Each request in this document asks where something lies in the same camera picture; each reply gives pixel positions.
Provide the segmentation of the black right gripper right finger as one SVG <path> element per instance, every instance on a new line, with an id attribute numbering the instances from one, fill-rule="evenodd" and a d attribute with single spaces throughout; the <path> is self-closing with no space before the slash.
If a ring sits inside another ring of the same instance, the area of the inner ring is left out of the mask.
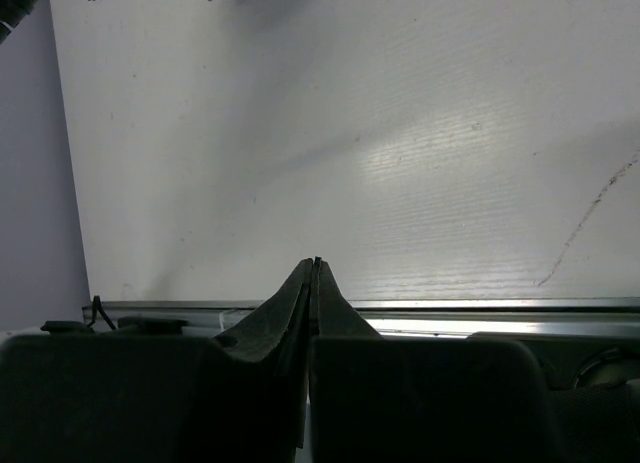
<path id="1" fill-rule="evenodd" d="M 317 462 L 559 462 L 537 361 L 496 338 L 380 335 L 316 260 L 310 401 Z"/>

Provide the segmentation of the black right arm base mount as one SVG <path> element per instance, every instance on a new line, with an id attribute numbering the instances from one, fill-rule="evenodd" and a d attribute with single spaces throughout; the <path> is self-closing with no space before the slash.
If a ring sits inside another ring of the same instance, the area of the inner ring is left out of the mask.
<path id="1" fill-rule="evenodd" d="M 571 462 L 639 460 L 639 339 L 481 332 L 536 358 Z"/>

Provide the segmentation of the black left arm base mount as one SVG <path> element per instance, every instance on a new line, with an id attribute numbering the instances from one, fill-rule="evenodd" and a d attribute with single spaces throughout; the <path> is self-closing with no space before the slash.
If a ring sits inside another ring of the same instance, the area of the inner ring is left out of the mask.
<path id="1" fill-rule="evenodd" d="M 107 325 L 107 334 L 112 335 L 179 336 L 187 327 L 185 320 L 142 316 L 125 316 L 114 322 L 106 313 L 99 296 L 93 297 L 90 309 L 91 319 L 88 323 L 50 320 L 46 321 L 40 330 L 49 335 L 94 335 L 97 334 L 98 318 Z"/>

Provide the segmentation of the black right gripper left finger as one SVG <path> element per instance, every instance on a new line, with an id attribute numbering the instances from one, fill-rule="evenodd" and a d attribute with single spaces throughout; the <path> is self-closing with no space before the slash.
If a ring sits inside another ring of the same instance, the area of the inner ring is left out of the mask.
<path id="1" fill-rule="evenodd" d="M 213 337 L 127 318 L 1 347 L 5 462 L 291 462 L 304 441 L 313 263 Z"/>

